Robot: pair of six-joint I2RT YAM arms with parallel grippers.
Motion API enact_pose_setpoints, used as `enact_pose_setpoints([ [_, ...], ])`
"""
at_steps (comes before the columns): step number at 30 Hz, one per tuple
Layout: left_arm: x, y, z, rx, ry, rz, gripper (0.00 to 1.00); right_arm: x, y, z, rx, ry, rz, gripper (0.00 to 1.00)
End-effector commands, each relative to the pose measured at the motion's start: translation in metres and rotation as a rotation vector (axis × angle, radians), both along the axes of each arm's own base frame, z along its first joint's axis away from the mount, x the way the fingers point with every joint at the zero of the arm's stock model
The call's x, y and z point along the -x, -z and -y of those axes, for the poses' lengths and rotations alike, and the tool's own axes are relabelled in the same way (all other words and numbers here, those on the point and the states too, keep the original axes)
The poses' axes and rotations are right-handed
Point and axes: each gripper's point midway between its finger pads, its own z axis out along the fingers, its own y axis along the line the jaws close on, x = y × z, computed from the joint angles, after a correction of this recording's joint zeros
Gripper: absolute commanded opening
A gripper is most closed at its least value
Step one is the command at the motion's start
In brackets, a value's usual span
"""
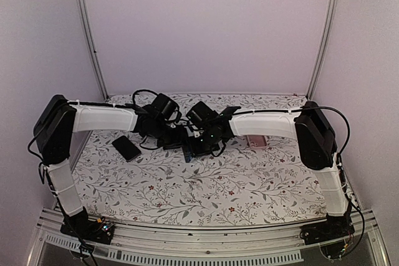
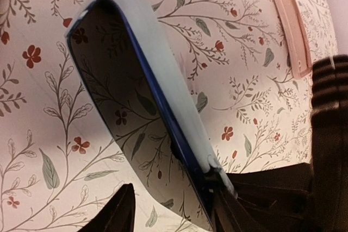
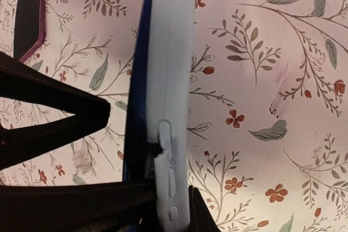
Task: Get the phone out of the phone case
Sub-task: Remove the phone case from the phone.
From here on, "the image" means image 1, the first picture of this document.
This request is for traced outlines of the light blue phone case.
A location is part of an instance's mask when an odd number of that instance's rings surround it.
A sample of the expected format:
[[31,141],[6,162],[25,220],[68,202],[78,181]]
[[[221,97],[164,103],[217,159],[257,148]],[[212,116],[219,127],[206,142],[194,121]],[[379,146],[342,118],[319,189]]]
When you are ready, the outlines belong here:
[[183,157],[186,163],[190,163],[193,159],[193,153],[188,147],[182,147],[183,150]]

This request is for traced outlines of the phone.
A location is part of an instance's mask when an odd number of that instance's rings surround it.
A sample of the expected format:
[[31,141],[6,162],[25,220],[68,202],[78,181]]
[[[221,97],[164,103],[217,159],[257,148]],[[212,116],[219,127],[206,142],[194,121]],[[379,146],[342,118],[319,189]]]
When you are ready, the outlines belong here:
[[126,162],[131,162],[142,154],[140,149],[127,136],[120,136],[112,142],[112,146],[122,155]]

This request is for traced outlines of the pink phone case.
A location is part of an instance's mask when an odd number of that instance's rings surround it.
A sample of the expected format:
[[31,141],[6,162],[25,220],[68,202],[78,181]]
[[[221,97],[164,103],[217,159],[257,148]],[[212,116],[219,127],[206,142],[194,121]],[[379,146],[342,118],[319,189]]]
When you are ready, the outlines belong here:
[[266,137],[263,135],[247,135],[246,139],[252,149],[265,148],[267,146]]

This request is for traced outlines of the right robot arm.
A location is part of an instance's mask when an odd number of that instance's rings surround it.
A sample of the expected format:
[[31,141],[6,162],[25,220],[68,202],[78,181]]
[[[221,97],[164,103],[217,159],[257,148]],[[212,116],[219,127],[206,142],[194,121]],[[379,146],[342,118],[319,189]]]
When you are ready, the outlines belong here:
[[320,107],[308,101],[300,108],[287,110],[243,110],[227,107],[221,113],[204,102],[195,104],[186,114],[201,133],[183,140],[186,161],[212,155],[218,145],[236,136],[278,136],[297,141],[302,164],[312,170],[327,205],[327,220],[322,233],[336,238],[351,222],[351,202],[345,193],[345,177],[340,172],[341,151],[335,131]]

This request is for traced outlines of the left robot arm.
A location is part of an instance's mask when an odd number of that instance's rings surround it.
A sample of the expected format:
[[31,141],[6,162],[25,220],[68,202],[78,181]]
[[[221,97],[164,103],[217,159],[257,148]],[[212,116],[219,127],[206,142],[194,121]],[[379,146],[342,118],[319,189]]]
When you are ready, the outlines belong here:
[[30,143],[37,145],[35,156],[41,161],[41,176],[48,179],[72,231],[79,237],[88,237],[93,231],[70,170],[72,135],[81,131],[118,130],[165,140],[172,123],[180,118],[179,105],[162,93],[143,107],[135,102],[118,105],[72,101],[63,95],[50,99],[34,126]]

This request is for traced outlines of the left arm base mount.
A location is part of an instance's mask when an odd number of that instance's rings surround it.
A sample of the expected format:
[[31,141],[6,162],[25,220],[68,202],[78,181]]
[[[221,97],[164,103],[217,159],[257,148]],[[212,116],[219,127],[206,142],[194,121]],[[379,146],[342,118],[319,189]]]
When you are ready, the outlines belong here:
[[115,231],[113,222],[100,218],[90,220],[88,217],[66,217],[60,228],[60,232],[82,240],[110,245]]

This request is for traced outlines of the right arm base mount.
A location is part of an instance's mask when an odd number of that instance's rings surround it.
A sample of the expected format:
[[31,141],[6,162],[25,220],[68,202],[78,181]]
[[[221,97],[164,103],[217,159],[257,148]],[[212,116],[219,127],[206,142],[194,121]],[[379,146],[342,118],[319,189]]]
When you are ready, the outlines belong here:
[[333,217],[323,222],[302,226],[299,237],[305,242],[305,245],[310,245],[345,237],[354,232],[351,220]]

